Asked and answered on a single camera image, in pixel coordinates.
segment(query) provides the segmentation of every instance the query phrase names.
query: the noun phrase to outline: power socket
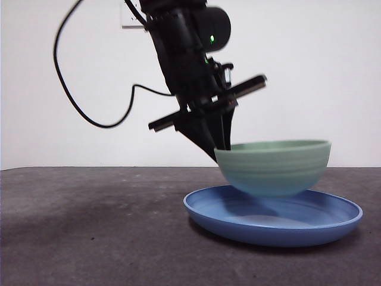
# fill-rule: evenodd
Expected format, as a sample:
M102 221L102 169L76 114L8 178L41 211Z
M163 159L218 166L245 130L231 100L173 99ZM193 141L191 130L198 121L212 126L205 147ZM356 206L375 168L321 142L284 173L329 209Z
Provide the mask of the power socket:
M136 7L138 12L145 18L140 9L139 0L131 0L132 4ZM120 0L120 26L122 29L141 29L143 25L132 14L124 0Z

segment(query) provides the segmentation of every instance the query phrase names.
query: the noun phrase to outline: green bowl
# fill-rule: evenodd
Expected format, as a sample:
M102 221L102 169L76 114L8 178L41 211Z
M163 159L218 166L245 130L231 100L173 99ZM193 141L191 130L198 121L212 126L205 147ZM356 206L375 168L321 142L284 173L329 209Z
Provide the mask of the green bowl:
M214 152L224 177L258 197L295 195L318 182L331 143L322 140L255 142Z

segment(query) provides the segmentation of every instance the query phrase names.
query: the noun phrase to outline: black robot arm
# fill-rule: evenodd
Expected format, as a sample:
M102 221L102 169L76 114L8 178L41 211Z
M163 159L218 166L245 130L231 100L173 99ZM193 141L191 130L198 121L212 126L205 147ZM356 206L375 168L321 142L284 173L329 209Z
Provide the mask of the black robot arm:
M173 125L216 160L215 148L230 149L236 99L264 87L266 77L231 87L233 64L207 57L230 38L230 20L222 9L207 7L206 0L140 0L140 5L166 84L180 105L149 128Z

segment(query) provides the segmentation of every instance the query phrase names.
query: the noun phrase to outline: blue plate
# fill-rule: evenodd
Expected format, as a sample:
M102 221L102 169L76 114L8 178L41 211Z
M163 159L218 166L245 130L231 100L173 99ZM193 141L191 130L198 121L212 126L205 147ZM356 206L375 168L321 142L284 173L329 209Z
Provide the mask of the blue plate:
M184 198L191 218L222 237L243 243L303 247L338 240L363 216L355 203L306 190L287 198L255 198L236 188L214 186Z

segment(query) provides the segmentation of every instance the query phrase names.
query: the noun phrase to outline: white wall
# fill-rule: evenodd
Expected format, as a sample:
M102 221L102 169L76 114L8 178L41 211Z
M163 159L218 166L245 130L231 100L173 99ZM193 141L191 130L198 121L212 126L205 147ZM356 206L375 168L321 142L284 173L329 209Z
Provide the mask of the white wall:
M54 34L74 0L2 0L2 169L23 166L215 166L173 128L147 124L174 98L138 91L117 129L85 122L60 87ZM381 166L381 1L210 0L232 21L238 83L265 73L268 87L239 100L233 142L326 138L330 166ZM119 0L85 0L59 52L64 77L92 118L115 121L133 83L166 91L149 35L120 29Z

